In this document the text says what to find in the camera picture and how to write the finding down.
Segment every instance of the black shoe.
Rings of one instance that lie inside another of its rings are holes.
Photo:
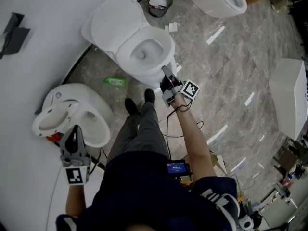
[[[146,102],[151,102],[152,104],[155,103],[155,93],[152,89],[148,88],[144,92],[144,99]]]
[[[127,112],[129,113],[130,116],[138,113],[138,109],[137,109],[136,104],[130,98],[125,99],[125,108],[126,108],[126,110],[127,110]]]

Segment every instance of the dark t-shirt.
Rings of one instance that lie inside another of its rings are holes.
[[[231,230],[215,202],[223,194],[236,198],[234,179],[204,177],[188,192],[167,175],[167,162],[161,154],[143,151],[123,153],[113,159],[107,165],[92,206],[78,219],[72,218],[77,231],[122,231],[135,223],[149,225],[155,230]],[[225,208],[232,212],[237,207]],[[57,230],[70,230],[64,221],[67,217],[57,218]]]

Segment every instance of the hand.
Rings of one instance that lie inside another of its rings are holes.
[[[184,95],[182,93],[175,94],[174,101],[172,101],[170,104],[174,109],[177,109],[182,105],[187,105],[184,99]]]

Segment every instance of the green bottle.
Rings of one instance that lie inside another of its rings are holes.
[[[108,77],[103,80],[103,83],[108,83],[109,85],[116,86],[116,87],[124,87],[125,79]]]

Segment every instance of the marble floor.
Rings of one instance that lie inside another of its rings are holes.
[[[182,66],[178,76],[201,86],[191,111],[197,122],[204,121],[201,130],[207,139],[228,126],[210,143],[210,149],[222,155],[227,170],[246,158],[245,167],[237,173],[240,187],[247,189],[244,191],[246,197],[260,200],[280,177],[273,167],[272,157],[286,139],[277,129],[268,80],[277,59],[301,59],[304,54],[292,18],[286,10],[276,13],[267,0],[252,4],[244,14],[227,19],[206,15],[190,0],[173,0],[161,18],[148,14],[146,1],[141,5],[152,26],[164,29],[168,23],[179,24],[178,31],[170,33],[176,43],[176,62]],[[206,40],[222,25],[226,29],[208,45]],[[105,84],[106,77],[125,78],[126,86],[118,88]],[[128,115],[124,108],[125,98],[142,103],[147,87],[95,49],[85,56],[69,82],[87,84],[111,106],[116,125],[111,141],[104,147],[108,155]],[[253,92],[254,96],[246,106],[245,102]],[[158,93],[155,106],[161,131],[165,133],[166,117],[172,108],[166,108],[160,96]],[[181,135],[176,116],[169,120],[168,132],[170,136]],[[170,138],[169,145],[173,159],[186,155],[183,138]],[[101,162],[104,164],[105,161],[102,156]],[[254,184],[252,176],[258,172]]]

